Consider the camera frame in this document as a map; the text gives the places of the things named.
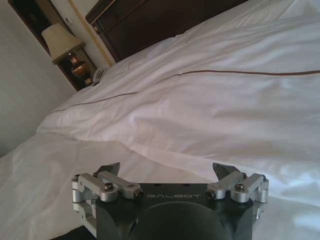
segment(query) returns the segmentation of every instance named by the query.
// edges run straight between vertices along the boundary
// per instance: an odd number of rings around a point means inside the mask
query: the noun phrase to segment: bed
[[[319,12],[247,1],[119,61],[1,158],[0,239],[79,227],[72,177],[115,162],[140,183],[215,182],[213,162],[264,174],[253,239],[319,239]]]

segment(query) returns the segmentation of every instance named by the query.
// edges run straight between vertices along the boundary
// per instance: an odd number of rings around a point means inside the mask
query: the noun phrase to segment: lamp shade
[[[51,60],[54,64],[57,64],[68,53],[86,45],[69,33],[60,23],[51,25],[41,34],[49,48]]]

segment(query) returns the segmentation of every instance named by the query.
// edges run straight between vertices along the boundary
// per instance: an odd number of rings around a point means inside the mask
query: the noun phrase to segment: table lamp
[[[69,33],[60,23],[56,23],[45,29],[43,36],[50,52],[53,64],[57,64],[65,57],[69,57],[72,63],[72,73],[84,80],[85,85],[92,84],[91,71],[85,61],[79,60],[75,52],[86,44]]]

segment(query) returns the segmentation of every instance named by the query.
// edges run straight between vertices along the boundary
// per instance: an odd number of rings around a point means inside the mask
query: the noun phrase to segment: electrical outlet
[[[72,25],[72,21],[68,17],[65,17],[64,21],[68,25],[68,27],[70,27]]]

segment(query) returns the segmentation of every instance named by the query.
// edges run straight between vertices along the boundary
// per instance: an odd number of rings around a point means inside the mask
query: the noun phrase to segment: brown piping stripe
[[[303,75],[311,75],[311,74],[320,74],[320,70],[312,70],[312,71],[297,71],[297,72],[260,72],[260,71],[227,71],[227,70],[195,70],[195,71],[186,71],[183,73],[178,73],[174,74],[172,76],[166,77],[163,80],[158,81],[157,83],[160,83],[164,80],[176,77],[176,76],[182,76],[182,75],[187,75],[187,74],[198,74],[198,73],[228,73],[228,74],[247,74],[247,75],[265,75],[265,76],[303,76]],[[71,107],[75,106],[81,106],[81,105],[88,105],[88,104],[96,104],[99,102],[107,101],[116,97],[121,97],[121,96],[126,96],[126,95],[134,95],[139,93],[138,91],[135,92],[128,92],[128,93],[123,93],[115,96],[111,96],[108,98],[100,99],[97,101],[91,101],[91,102],[84,102],[84,103],[78,103],[74,105],[70,105],[66,108],[59,109],[56,111],[53,111],[49,114],[57,113],[57,112],[62,112],[65,111]]]

